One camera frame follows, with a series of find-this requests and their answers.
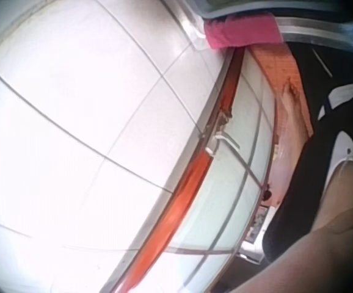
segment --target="tile grout line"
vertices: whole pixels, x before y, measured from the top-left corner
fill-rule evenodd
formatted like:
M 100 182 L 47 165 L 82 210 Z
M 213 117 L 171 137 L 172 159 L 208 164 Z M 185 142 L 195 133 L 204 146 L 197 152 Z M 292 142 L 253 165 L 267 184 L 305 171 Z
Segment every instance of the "tile grout line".
M 61 127 L 60 125 L 58 125 L 54 120 L 52 120 L 51 118 L 49 118 L 46 114 L 44 114 L 43 112 L 41 112 L 38 108 L 36 108 L 32 103 L 30 103 L 27 99 L 25 99 L 22 95 L 20 95 L 11 85 L 9 85 L 1 76 L 0 76 L 0 81 L 11 91 L 13 92 L 19 99 L 21 99 L 23 102 L 25 102 L 30 108 L 32 108 L 33 110 L 35 110 L 39 115 L 41 115 L 43 118 L 45 118 L 46 120 L 48 120 L 50 123 L 52 123 L 54 126 L 56 126 L 57 128 L 59 128 L 61 131 L 63 131 L 64 133 L 66 133 L 68 136 L 70 136 L 71 138 L 75 139 L 77 142 L 81 143 L 82 145 L 84 145 L 85 147 L 87 147 L 88 149 L 92 150 L 94 153 L 96 153 L 97 155 L 103 157 L 105 160 L 115 164 L 116 166 L 124 169 L 125 171 L 127 171 L 128 173 L 144 180 L 145 182 L 156 186 L 157 188 L 160 188 L 163 191 L 169 192 L 172 194 L 171 191 L 169 191 L 168 189 L 161 187 L 151 181 L 149 181 L 148 179 L 144 178 L 143 176 L 140 176 L 136 173 L 134 173 L 133 171 L 127 169 L 125 166 L 122 166 L 121 164 L 119 164 L 118 162 L 110 159 L 109 157 L 105 156 L 104 154 L 102 154 L 101 152 L 99 152 L 98 150 L 94 149 L 92 146 L 88 145 L 87 143 L 83 142 L 81 139 L 77 138 L 76 136 L 74 136 L 72 133 L 70 133 L 69 131 L 67 131 L 65 128 Z
M 15 233 L 15 234 L 17 234 L 17 235 L 20 235 L 20 236 L 23 236 L 23 237 L 26 237 L 26 238 L 30 238 L 30 239 L 33 238 L 33 237 L 30 236 L 30 235 L 27 235 L 27 234 L 24 234 L 24 233 L 19 232 L 19 231 L 17 231 L 17 230 L 11 229 L 11 228 L 9 228 L 9 227 L 3 225 L 3 224 L 0 224 L 0 227 L 3 228 L 3 229 L 6 229 L 6 230 L 8 230 L 8 231 L 10 231 L 10 232 L 12 232 L 12 233 Z
M 8 230 L 14 234 L 20 235 L 22 237 L 28 238 L 28 239 L 37 239 L 34 236 L 28 235 L 28 234 L 24 234 L 22 232 L 19 232 L 17 230 L 11 229 L 8 226 L 5 226 L 3 224 L 0 223 L 0 227 Z M 89 248 L 89 247 L 80 247 L 80 246 L 75 246 L 75 245 L 67 245 L 67 244 L 61 244 L 58 245 L 58 247 L 60 248 L 66 248 L 66 249 L 70 249 L 70 250 L 79 250 L 79 251 L 102 251 L 102 252 L 106 252 L 106 253 L 114 253 L 114 252 L 123 252 L 123 251 L 137 251 L 138 249 L 132 249 L 132 248 L 128 248 L 128 249 L 102 249 L 102 248 Z
M 181 105 L 183 106 L 183 109 L 185 109 L 185 111 L 187 112 L 187 114 L 189 115 L 190 119 L 193 121 L 195 127 L 200 131 L 197 123 L 194 121 L 194 119 L 192 118 L 190 112 L 186 109 L 185 105 L 181 102 L 180 97 L 177 95 L 177 93 L 174 91 L 174 89 L 170 86 L 170 84 L 168 83 L 167 79 L 164 77 L 164 75 L 168 72 L 168 70 L 171 68 L 172 65 L 175 64 L 175 62 L 182 56 L 182 54 L 190 47 L 190 43 L 188 42 L 187 46 L 182 50 L 182 52 L 179 54 L 179 56 L 177 58 L 175 58 L 175 60 L 169 65 L 169 67 L 164 71 L 164 73 L 162 73 L 160 71 L 160 69 L 156 66 L 156 64 L 152 61 L 151 57 L 147 54 L 147 52 L 145 52 L 145 50 L 143 49 L 143 47 L 136 41 L 136 39 L 131 35 L 131 33 L 126 29 L 126 27 L 119 22 L 119 20 L 99 1 L 99 0 L 94 0 L 95 2 L 97 2 L 102 9 L 104 9 L 106 11 L 106 13 L 108 15 L 110 15 L 110 17 L 112 17 L 112 19 L 123 29 L 123 31 L 129 36 L 129 38 L 136 44 L 136 46 L 143 52 L 143 54 L 147 57 L 147 59 L 149 60 L 149 62 L 152 64 L 152 66 L 155 68 L 155 70 L 159 73 L 160 77 L 163 78 L 163 80 L 167 83 L 167 85 L 169 86 L 169 88 L 171 89 L 171 91 L 174 93 L 174 95 L 176 96 L 176 98 L 178 99 L 178 101 L 181 103 Z
M 115 144 L 118 142 L 118 140 L 121 138 L 123 132 L 127 129 L 129 123 L 131 123 L 131 121 L 133 120 L 133 117 L 137 114 L 137 112 L 140 110 L 141 106 L 144 104 L 144 102 L 147 100 L 148 96 L 150 95 L 150 93 L 153 91 L 153 89 L 157 86 L 157 84 L 159 83 L 159 81 L 162 79 L 162 77 L 160 77 L 152 86 L 152 88 L 150 89 L 150 91 L 145 95 L 144 99 L 140 102 L 140 104 L 137 106 L 136 110 L 134 110 L 133 114 L 130 116 L 130 118 L 128 119 L 128 121 L 125 123 L 124 127 L 122 128 L 122 130 L 120 131 L 120 133 L 118 134 L 117 138 L 115 139 L 115 141 L 112 143 L 110 149 L 107 151 L 107 155 L 111 152 L 111 150 L 113 149 L 113 147 L 115 146 Z

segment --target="pink cloth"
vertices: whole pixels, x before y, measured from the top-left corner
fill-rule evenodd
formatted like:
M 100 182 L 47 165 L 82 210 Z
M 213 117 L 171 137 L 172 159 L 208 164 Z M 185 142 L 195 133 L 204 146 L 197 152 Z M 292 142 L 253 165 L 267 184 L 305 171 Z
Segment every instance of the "pink cloth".
M 208 20 L 204 30 L 212 49 L 283 42 L 275 17 L 268 13 L 228 16 L 225 21 Z

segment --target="person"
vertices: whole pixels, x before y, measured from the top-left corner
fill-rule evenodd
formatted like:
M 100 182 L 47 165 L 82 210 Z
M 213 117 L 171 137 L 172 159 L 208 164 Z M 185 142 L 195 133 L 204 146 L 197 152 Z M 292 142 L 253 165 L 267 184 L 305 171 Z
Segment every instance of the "person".
M 352 292 L 353 54 L 289 47 L 314 134 L 308 137 L 289 79 L 281 98 L 291 125 L 294 174 L 263 239 L 272 264 L 233 292 Z

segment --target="bare foot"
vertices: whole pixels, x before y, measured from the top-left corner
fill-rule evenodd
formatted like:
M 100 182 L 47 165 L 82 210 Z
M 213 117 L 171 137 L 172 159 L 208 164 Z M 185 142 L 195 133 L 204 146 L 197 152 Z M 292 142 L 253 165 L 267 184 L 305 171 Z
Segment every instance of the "bare foot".
M 282 103 L 288 115 L 294 116 L 301 113 L 300 94 L 288 78 L 282 89 Z
M 287 79 L 282 90 L 282 103 L 288 113 L 289 130 L 292 137 L 292 166 L 296 167 L 297 161 L 308 140 L 307 126 L 305 125 L 300 105 L 300 95 L 297 88 Z

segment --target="leg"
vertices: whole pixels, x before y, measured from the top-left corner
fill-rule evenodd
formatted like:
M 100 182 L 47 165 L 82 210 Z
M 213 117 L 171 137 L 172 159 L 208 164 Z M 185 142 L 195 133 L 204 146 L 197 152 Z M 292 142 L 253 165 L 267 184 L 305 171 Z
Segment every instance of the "leg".
M 353 292 L 352 195 L 353 163 L 339 165 L 322 205 L 329 208 L 319 212 L 316 229 L 234 292 Z M 332 198 L 343 204 L 330 205 Z
M 326 183 L 336 137 L 345 131 L 353 140 L 353 99 L 319 122 L 305 144 L 284 200 L 263 237 L 263 250 L 274 261 L 312 228 Z

